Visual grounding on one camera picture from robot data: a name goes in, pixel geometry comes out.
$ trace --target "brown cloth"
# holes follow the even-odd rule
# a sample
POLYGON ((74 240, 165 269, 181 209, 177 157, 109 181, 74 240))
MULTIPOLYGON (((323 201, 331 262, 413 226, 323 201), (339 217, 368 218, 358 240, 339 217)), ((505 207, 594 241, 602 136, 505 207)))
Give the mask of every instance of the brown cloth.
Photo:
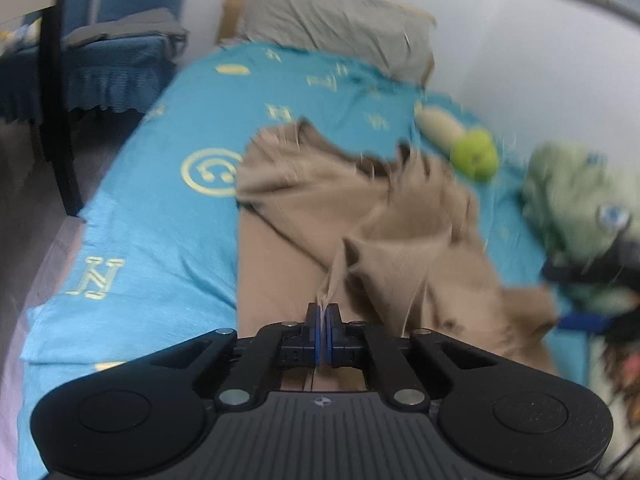
POLYGON ((338 303, 344 321, 393 336, 432 328, 553 372, 556 322, 541 287, 503 288, 477 232, 478 204, 443 160, 350 156, 308 121, 260 129, 236 178, 238 332, 338 303))

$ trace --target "green plush toy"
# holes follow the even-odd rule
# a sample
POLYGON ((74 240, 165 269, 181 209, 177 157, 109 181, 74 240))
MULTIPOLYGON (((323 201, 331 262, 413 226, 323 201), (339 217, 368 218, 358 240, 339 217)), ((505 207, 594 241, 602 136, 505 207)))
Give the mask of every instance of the green plush toy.
POLYGON ((500 161, 491 134, 481 126, 466 129, 453 115, 437 106, 415 104, 415 122, 423 136, 449 156, 461 173, 473 180, 489 180, 500 161))

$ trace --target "blue bedsheet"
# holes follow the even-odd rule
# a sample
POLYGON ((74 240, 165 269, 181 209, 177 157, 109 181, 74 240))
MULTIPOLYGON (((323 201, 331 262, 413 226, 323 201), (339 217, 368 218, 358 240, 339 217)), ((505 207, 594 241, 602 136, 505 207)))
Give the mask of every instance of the blue bedsheet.
MULTIPOLYGON (((430 150, 414 124, 418 99, 476 122, 448 98, 357 60, 272 44, 226 48, 179 74, 83 210, 84 243, 60 293, 30 311, 20 480, 44 473, 28 417, 46 391, 95 364, 235 327, 234 174, 258 127, 306 116, 345 150, 392 156, 401 138, 430 150)), ((488 254, 508 285, 537 282, 544 259, 520 215, 522 176, 504 164, 491 184, 470 183, 488 254)), ((552 333, 548 342, 561 374, 584 382, 585 339, 552 333)))

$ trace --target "gray pillow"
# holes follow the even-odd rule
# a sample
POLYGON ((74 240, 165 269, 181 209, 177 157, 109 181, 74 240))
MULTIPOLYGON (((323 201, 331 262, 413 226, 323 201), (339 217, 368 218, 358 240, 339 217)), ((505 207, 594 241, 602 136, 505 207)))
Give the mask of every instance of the gray pillow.
POLYGON ((353 56, 384 75, 419 83, 432 62, 425 12, 383 0, 249 0, 240 36, 353 56))

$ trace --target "chair leg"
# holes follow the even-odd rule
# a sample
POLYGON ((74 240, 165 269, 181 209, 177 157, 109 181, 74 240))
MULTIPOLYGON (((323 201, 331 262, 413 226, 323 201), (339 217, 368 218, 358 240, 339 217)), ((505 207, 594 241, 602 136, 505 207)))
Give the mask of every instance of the chair leg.
POLYGON ((50 158, 46 157, 44 148, 42 147, 42 139, 40 138, 40 129, 37 124, 33 122, 29 123, 29 135, 31 137, 31 151, 33 152, 33 160, 36 162, 41 160, 50 161, 50 158))
POLYGON ((71 153, 56 153, 52 157, 52 164, 66 214, 78 216, 82 209, 82 197, 74 170, 73 156, 71 153))

